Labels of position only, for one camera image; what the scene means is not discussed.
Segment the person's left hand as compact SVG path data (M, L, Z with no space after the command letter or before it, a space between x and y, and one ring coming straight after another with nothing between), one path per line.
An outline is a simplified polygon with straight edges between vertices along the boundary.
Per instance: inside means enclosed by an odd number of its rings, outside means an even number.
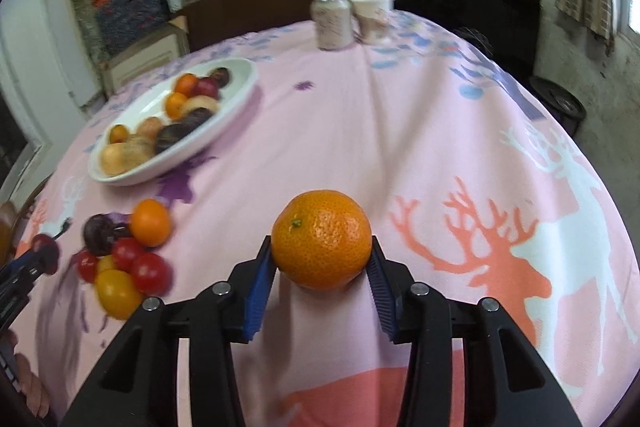
M11 329L6 332L4 339L8 340L17 367L17 381L21 386L21 393L26 398L26 405L29 410L35 415L35 417L45 418L50 411L50 395L47 389L43 386L42 381L32 371L32 367L28 361L28 358L23 353L17 353L15 347L18 340L17 335Z

